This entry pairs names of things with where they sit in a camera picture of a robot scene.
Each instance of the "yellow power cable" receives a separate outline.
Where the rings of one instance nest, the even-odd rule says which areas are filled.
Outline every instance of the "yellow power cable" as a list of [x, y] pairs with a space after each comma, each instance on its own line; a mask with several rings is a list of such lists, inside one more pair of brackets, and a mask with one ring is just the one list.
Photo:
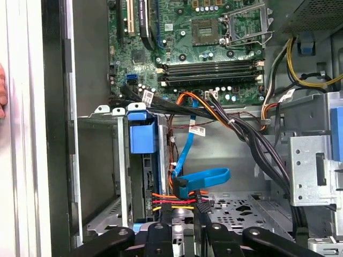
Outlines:
[[324, 87], [326, 85], [331, 85], [331, 84], [336, 83], [337, 81], [340, 81], [343, 79], [343, 74], [341, 74], [337, 78], [332, 79], [332, 80], [325, 82], [325, 83], [309, 83], [309, 82], [306, 82], [306, 81], [299, 79], [297, 77], [295, 71], [294, 71], [293, 63], [292, 63], [292, 42], [293, 42], [293, 40], [290, 40], [290, 42], [288, 43], [288, 46], [287, 46], [287, 63], [288, 63], [288, 67], [289, 67], [289, 70], [290, 70], [292, 76], [297, 80], [297, 82], [299, 82], [299, 84], [301, 84], [303, 86], [307, 86], [307, 87]]
[[[155, 207], [152, 209], [152, 211], [160, 210], [162, 207]], [[188, 210], [194, 210], [194, 207], [192, 206], [172, 206], [173, 209], [188, 209]]]

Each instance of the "motherboard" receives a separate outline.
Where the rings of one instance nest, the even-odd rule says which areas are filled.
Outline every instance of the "motherboard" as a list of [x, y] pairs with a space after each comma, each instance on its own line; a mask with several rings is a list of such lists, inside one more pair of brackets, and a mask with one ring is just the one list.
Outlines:
[[223, 105], [263, 102], [272, 32], [260, 0], [110, 0], [108, 7], [112, 97], [125, 98], [128, 85], [171, 102], [184, 91]]

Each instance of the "blue drive release tab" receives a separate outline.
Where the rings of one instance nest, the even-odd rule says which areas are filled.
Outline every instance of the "blue drive release tab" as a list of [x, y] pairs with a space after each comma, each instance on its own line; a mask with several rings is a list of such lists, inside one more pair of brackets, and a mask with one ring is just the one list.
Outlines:
[[331, 109], [333, 160], [343, 162], [343, 107]]

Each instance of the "cable tie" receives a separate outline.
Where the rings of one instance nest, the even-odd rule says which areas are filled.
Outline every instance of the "cable tie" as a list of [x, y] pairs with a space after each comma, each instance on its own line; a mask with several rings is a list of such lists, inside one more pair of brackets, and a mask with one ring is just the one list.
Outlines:
[[325, 71], [320, 71], [320, 76], [322, 76], [322, 78], [325, 79], [326, 72]]
[[231, 125], [231, 123], [235, 122], [234, 119], [229, 120], [228, 124]]

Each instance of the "red wire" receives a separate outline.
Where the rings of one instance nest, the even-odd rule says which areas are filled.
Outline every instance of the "red wire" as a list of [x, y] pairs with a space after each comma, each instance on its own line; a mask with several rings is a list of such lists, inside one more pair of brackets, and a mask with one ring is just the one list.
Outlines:
[[173, 204], [183, 204], [183, 203], [193, 203], [196, 202], [195, 199], [188, 200], [188, 201], [169, 201], [169, 200], [156, 200], [152, 201], [152, 203], [173, 203]]

